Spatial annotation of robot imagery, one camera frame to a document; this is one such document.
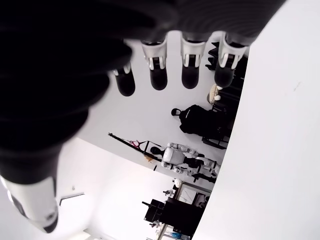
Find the black backpack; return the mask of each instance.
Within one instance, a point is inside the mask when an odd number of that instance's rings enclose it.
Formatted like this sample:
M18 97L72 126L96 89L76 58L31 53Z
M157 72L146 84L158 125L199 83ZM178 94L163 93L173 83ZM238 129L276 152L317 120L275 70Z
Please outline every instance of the black backpack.
M224 136L226 121L223 112L205 110L198 105L192 105L184 111L174 108L171 115L179 116L180 129L186 134L197 134L208 139L219 139Z

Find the white object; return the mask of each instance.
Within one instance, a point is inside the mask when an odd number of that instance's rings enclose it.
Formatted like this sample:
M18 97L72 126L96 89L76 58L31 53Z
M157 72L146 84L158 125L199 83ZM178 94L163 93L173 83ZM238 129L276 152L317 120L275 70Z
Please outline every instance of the white object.
M220 95L214 96L214 100L219 101L221 99Z
M182 185L182 181L181 181L180 179L176 178L176 179L174 180L174 185L175 185L177 188L180 188L181 185Z

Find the black rubber fingertip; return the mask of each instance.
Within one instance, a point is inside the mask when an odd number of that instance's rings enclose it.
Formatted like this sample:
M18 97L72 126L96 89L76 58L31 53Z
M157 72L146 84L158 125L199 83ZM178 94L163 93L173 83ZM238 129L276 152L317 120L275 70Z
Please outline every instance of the black rubber fingertip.
M199 82L199 67L182 66L182 84L187 89L194 89Z
M150 70L150 80L155 90L161 91L165 89L168 83L167 69Z
M122 73L118 76L115 76L115 79L119 92L123 96L129 97L134 94L136 90L136 84L132 70L130 70L128 74Z
M234 78L234 72L235 70L232 70L229 67L220 67L219 62L217 62L214 73L215 83L222 88L229 87Z

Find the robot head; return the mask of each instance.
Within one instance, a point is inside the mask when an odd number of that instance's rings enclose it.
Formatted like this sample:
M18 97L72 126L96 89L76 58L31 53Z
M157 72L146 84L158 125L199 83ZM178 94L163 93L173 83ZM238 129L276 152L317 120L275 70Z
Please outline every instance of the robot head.
M162 157L164 156L165 151L161 151L160 148L157 148L156 146L151 147L150 152L153 155L161 155Z

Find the white humanoid robot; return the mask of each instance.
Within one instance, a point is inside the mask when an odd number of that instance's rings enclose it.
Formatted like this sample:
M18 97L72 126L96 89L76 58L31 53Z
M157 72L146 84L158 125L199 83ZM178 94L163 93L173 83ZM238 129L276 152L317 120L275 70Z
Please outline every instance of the white humanoid robot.
M153 155L162 156L162 167L195 179L202 178L215 183L220 171L221 166L216 161L206 158L203 154L186 145L169 142L165 150L153 146L150 151ZM182 164L187 164L188 168L180 166ZM213 177L199 173L200 169L206 170Z

